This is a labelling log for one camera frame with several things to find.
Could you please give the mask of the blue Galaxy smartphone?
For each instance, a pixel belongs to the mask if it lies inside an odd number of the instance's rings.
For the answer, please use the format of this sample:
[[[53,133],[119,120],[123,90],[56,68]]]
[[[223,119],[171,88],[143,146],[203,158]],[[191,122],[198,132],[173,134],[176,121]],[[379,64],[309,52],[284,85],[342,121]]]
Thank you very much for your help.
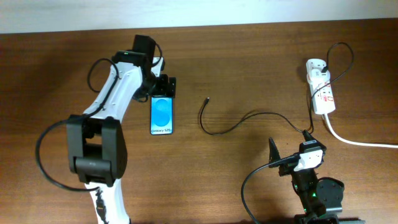
[[[151,98],[150,133],[151,135],[172,134],[174,131],[174,112],[172,98]]]

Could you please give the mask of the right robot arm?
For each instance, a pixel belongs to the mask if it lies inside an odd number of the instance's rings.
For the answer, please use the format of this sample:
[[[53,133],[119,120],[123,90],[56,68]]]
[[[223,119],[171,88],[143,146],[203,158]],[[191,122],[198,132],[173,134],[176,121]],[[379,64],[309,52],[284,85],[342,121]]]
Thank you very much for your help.
[[[299,145],[299,151],[285,158],[280,157],[274,140],[269,138],[270,167],[277,167],[281,177],[292,177],[292,187],[304,210],[303,214],[294,216],[295,223],[338,223],[337,214],[343,210],[344,183],[317,177],[315,169],[323,164],[326,146],[308,131],[303,136],[305,141]]]

